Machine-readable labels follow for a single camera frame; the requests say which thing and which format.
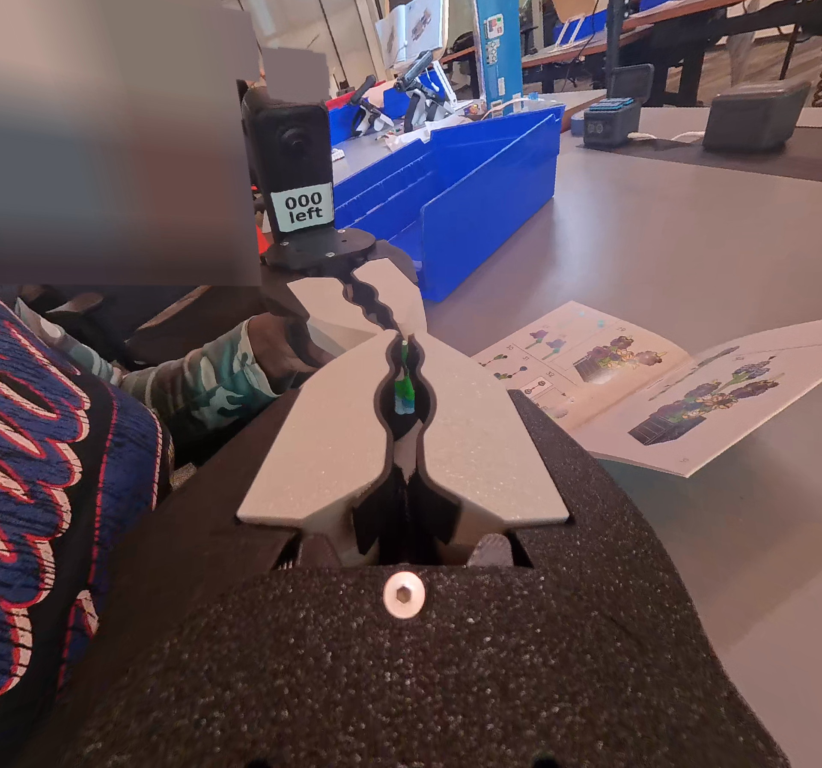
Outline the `tall blue lego box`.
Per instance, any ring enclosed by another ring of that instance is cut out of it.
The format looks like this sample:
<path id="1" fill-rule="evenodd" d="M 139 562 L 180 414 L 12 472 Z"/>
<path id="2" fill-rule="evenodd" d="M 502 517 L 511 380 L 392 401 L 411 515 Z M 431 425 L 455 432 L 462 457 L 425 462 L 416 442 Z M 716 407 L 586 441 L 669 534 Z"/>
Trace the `tall blue lego box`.
<path id="1" fill-rule="evenodd" d="M 472 0 L 480 99 L 511 114 L 523 94 L 519 0 Z"/>

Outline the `spare hand-held gripper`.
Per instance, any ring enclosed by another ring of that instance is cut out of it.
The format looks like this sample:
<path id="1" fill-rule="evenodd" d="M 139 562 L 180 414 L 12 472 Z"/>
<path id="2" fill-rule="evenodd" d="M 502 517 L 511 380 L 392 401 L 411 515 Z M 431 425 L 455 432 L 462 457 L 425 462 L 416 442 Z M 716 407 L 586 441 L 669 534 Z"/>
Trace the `spare hand-held gripper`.
<path id="1" fill-rule="evenodd" d="M 403 132 L 409 134 L 427 123 L 438 122 L 457 112 L 457 97 L 441 64 L 433 52 L 421 52 L 404 74 L 398 77 L 394 89 L 408 95 Z"/>
<path id="2" fill-rule="evenodd" d="M 367 76 L 349 100 L 349 103 L 355 106 L 352 121 L 352 137 L 354 138 L 363 137 L 370 132 L 390 131 L 395 127 L 394 121 L 366 98 L 366 94 L 375 84 L 375 75 Z"/>

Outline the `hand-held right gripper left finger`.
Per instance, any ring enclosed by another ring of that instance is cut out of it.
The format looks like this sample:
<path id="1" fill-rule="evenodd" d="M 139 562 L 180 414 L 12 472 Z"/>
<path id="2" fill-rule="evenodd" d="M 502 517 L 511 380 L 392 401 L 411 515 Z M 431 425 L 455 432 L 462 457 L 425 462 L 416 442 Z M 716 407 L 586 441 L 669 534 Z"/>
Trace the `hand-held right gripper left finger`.
<path id="1" fill-rule="evenodd" d="M 405 478 L 396 442 L 403 336 L 382 331 L 304 382 L 236 516 L 327 537 L 338 555 L 407 555 Z"/>

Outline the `black battery charger case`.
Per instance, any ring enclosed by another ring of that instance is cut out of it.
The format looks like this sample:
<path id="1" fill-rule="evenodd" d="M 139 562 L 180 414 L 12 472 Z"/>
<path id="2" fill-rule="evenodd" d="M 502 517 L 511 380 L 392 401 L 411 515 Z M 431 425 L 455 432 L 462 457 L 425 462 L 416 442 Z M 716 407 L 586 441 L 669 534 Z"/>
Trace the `black battery charger case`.
<path id="1" fill-rule="evenodd" d="M 584 111 L 584 147 L 619 148 L 638 132 L 642 107 L 652 93 L 653 75 L 652 64 L 620 66 L 610 72 L 607 96 Z"/>

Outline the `person's left hand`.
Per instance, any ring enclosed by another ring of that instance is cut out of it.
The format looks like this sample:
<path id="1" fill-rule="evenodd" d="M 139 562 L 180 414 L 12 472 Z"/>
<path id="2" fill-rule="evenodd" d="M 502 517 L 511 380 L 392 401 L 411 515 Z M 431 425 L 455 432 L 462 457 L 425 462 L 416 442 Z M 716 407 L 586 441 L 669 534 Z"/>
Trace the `person's left hand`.
<path id="1" fill-rule="evenodd" d="M 248 321 L 247 335 L 254 360 L 275 394 L 286 392 L 297 376 L 322 368 L 328 356 L 312 341 L 306 322 L 297 317 L 255 315 Z"/>

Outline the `wooden office desk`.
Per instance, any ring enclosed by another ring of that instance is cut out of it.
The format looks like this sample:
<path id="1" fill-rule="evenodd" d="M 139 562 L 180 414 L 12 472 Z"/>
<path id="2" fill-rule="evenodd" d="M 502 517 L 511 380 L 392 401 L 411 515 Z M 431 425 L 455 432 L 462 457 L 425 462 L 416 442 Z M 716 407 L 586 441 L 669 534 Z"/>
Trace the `wooden office desk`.
<path id="1" fill-rule="evenodd" d="M 788 25 L 820 24 L 820 0 L 761 0 L 753 13 L 728 15 L 722 21 L 697 24 L 704 12 L 726 10 L 753 0 L 673 0 L 628 17 L 619 33 L 619 48 L 650 40 L 654 48 L 682 48 L 702 63 L 709 41 Z"/>

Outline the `grey hard case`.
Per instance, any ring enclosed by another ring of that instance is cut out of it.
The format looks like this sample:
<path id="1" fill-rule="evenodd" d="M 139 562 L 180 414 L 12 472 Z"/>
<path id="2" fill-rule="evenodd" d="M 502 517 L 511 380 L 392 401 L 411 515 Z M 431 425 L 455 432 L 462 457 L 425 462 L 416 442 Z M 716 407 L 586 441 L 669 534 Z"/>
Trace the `grey hard case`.
<path id="1" fill-rule="evenodd" d="M 792 137 L 810 82 L 799 77 L 739 84 L 711 101 L 702 146 L 716 153 L 765 153 Z"/>

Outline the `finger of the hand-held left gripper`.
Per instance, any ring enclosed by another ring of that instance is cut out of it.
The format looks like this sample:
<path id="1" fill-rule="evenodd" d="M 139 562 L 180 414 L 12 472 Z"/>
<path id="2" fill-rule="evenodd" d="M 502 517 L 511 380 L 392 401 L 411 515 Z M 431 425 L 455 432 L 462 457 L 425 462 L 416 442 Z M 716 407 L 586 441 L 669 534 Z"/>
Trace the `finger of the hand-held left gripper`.
<path id="1" fill-rule="evenodd" d="M 353 271 L 352 280 L 354 299 L 380 326 L 399 331 L 406 340 L 427 333 L 421 291 L 394 262 L 367 261 Z"/>
<path id="2" fill-rule="evenodd" d="M 334 358 L 384 331 L 347 297 L 343 282 L 333 277 L 292 280 L 285 292 L 293 308 L 302 312 L 311 341 Z"/>

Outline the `person's black lettered jersey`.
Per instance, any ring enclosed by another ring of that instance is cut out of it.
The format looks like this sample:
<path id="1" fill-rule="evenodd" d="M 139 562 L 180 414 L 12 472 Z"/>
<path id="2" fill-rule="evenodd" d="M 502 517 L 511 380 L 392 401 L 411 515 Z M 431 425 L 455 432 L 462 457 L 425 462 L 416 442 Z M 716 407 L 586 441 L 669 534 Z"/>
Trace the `person's black lettered jersey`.
<path id="1" fill-rule="evenodd" d="M 169 490 L 169 439 L 2 305 L 1 692 L 51 696 L 96 634 L 114 545 Z"/>

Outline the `blue plastic bin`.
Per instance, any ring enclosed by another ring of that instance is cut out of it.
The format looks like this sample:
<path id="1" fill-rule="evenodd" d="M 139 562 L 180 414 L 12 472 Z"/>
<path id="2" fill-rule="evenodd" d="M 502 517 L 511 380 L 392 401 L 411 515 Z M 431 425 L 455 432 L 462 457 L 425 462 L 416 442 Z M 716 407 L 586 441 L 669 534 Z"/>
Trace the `blue plastic bin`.
<path id="1" fill-rule="evenodd" d="M 335 221 L 384 239 L 441 302 L 554 196 L 566 106 L 434 131 L 334 186 Z"/>

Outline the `person's left forearm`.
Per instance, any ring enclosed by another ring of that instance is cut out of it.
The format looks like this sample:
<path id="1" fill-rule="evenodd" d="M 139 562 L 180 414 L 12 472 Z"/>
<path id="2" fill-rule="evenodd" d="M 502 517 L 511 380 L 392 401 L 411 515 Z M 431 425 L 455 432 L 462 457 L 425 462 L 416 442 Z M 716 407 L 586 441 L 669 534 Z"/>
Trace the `person's left forearm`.
<path id="1" fill-rule="evenodd" d="M 259 413 L 280 396 L 256 359 L 243 321 L 180 359 L 127 371 L 102 358 L 22 299 L 12 309 L 47 346 L 144 404 L 169 429 L 202 436 Z"/>

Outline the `lego instruction booklet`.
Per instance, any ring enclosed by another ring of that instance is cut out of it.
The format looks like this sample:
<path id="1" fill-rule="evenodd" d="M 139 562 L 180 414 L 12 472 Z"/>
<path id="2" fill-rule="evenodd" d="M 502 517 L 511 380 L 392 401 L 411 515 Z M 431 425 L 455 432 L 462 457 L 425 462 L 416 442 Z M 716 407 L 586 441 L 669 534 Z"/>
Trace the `lego instruction booklet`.
<path id="1" fill-rule="evenodd" d="M 821 323 L 696 356 L 567 302 L 474 355 L 589 454 L 689 478 L 821 382 Z"/>

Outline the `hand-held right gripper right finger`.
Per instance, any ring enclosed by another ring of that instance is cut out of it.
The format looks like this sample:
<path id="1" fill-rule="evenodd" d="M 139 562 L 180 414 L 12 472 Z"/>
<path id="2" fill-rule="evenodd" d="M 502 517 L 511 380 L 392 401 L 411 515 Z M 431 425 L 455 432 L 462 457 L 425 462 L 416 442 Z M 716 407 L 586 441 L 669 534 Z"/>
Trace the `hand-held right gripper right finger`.
<path id="1" fill-rule="evenodd" d="M 427 333 L 409 340 L 421 424 L 410 505 L 425 533 L 466 550 L 489 534 L 565 524 L 570 512 L 508 391 Z"/>

